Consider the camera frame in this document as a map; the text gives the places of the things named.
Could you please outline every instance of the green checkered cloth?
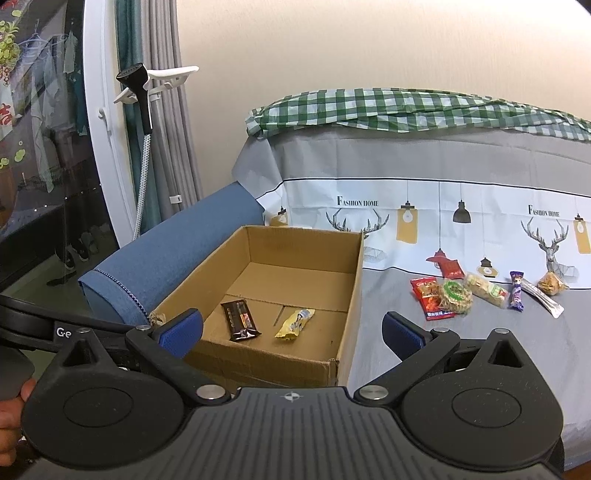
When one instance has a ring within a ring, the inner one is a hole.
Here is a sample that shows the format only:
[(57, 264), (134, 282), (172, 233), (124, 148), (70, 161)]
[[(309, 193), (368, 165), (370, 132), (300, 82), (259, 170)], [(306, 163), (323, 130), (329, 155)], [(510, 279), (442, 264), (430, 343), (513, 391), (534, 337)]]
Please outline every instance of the green checkered cloth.
[(396, 88), (290, 95), (253, 110), (246, 131), (267, 138), (288, 129), (328, 124), (387, 132), (473, 125), (591, 141), (591, 122), (558, 110), (478, 95)]

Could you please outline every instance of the deer antler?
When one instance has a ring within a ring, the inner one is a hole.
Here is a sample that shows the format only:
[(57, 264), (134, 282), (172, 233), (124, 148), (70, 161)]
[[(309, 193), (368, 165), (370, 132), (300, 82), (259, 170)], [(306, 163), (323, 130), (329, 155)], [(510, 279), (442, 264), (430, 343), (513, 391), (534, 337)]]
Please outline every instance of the deer antler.
[(336, 213), (333, 215), (333, 219), (332, 220), (330, 220), (330, 218), (329, 218), (329, 213), (326, 212), (326, 219), (329, 221), (329, 223), (333, 226), (333, 228), (335, 230), (338, 230), (339, 232), (350, 232), (351, 229), (350, 228), (347, 228), (347, 219), (343, 220), (343, 225), (341, 225), (339, 223), (339, 221), (336, 219), (336, 216), (339, 214), (339, 212), (341, 210), (342, 209), (338, 209), (336, 211)]
[(371, 223), (369, 223), (369, 218), (368, 218), (368, 227), (361, 229), (361, 233), (363, 233), (363, 238), (367, 238), (371, 232), (377, 232), (384, 225), (386, 225), (386, 223), (388, 223), (388, 220), (390, 220), (390, 215), (388, 214), (388, 216), (386, 217), (386, 219), (382, 223), (382, 217), (380, 217), (378, 212), (375, 211), (375, 208), (372, 210), (374, 211), (374, 213), (378, 217), (378, 223), (375, 223), (374, 226), (371, 226)]
[(556, 232), (556, 230), (554, 230), (554, 239), (552, 240), (552, 246), (550, 247), (550, 249), (554, 250), (558, 250), (558, 244), (562, 241), (566, 239), (566, 236), (569, 234), (569, 226), (566, 226), (566, 232), (564, 231), (564, 228), (562, 227), (562, 225), (560, 224), (560, 222), (558, 220), (556, 220), (556, 223), (560, 226), (560, 235)]
[[(350, 232), (351, 229), (350, 228), (347, 228), (347, 219), (344, 219), (343, 220), (343, 224), (342, 225), (337, 220), (337, 215), (339, 214), (339, 212), (341, 210), (342, 209), (338, 209), (336, 211), (336, 213), (332, 217), (332, 220), (330, 219), (328, 212), (326, 212), (326, 219), (329, 221), (329, 223), (332, 225), (332, 227), (335, 230), (338, 230), (339, 232)], [(364, 239), (366, 239), (371, 232), (376, 232), (376, 231), (380, 230), (384, 225), (386, 225), (386, 223), (388, 223), (388, 220), (390, 220), (390, 215), (388, 215), (386, 217), (386, 219), (384, 220), (384, 222), (382, 223), (382, 217), (380, 217), (380, 215), (378, 214), (378, 212), (375, 211), (375, 209), (374, 209), (374, 213), (378, 217), (378, 223), (375, 223), (374, 226), (371, 226), (371, 223), (370, 223), (370, 221), (368, 219), (367, 228), (362, 228), (361, 229), (361, 233), (363, 234), (363, 238)]]
[(535, 233), (533, 233), (530, 229), (530, 225), (531, 222), (534, 220), (534, 218), (532, 217), (531, 220), (529, 222), (527, 222), (527, 228), (525, 228), (525, 225), (523, 224), (523, 222), (521, 222), (521, 226), (523, 227), (523, 230), (525, 233), (527, 233), (527, 236), (529, 236), (530, 238), (533, 238), (536, 242), (538, 242), (540, 244), (540, 246), (544, 246), (547, 248), (546, 246), (546, 242), (544, 242), (544, 239), (541, 237), (540, 235), (540, 229), (537, 228), (535, 230)]

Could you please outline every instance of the beige wall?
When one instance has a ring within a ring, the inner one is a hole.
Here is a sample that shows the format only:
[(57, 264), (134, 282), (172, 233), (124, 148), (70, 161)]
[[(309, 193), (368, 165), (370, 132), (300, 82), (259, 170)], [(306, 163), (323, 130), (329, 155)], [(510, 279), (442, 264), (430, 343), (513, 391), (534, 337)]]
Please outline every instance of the beige wall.
[(252, 108), (321, 88), (499, 96), (591, 119), (591, 16), (575, 0), (177, 0), (206, 194)]

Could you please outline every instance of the metal screw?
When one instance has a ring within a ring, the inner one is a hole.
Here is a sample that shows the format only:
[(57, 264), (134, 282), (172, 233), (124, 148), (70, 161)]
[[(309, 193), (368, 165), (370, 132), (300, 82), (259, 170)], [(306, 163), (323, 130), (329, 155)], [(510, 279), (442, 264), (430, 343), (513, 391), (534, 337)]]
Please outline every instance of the metal screw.
[(197, 389), (197, 396), (204, 400), (217, 400), (226, 394), (226, 389), (221, 385), (201, 385)]
[(382, 400), (388, 396), (388, 389), (381, 385), (365, 385), (359, 389), (359, 395), (366, 400)]

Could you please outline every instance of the finger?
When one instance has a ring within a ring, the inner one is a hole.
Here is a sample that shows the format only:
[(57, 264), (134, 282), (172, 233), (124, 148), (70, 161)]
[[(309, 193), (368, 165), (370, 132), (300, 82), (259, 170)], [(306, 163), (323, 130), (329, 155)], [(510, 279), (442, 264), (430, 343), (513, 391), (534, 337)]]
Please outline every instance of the finger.
[(21, 436), (20, 430), (0, 430), (0, 453), (10, 452), (17, 446)]
[(0, 453), (0, 466), (11, 466), (17, 459), (17, 450), (12, 449), (7, 453)]
[(0, 402), (0, 429), (19, 429), (25, 403), (21, 397)]
[(31, 393), (33, 391), (33, 388), (35, 388), (36, 384), (37, 384), (37, 382), (35, 381), (34, 378), (31, 378), (24, 383), (24, 385), (21, 388), (21, 398), (24, 401), (27, 401), (29, 399), (29, 397), (31, 396)]

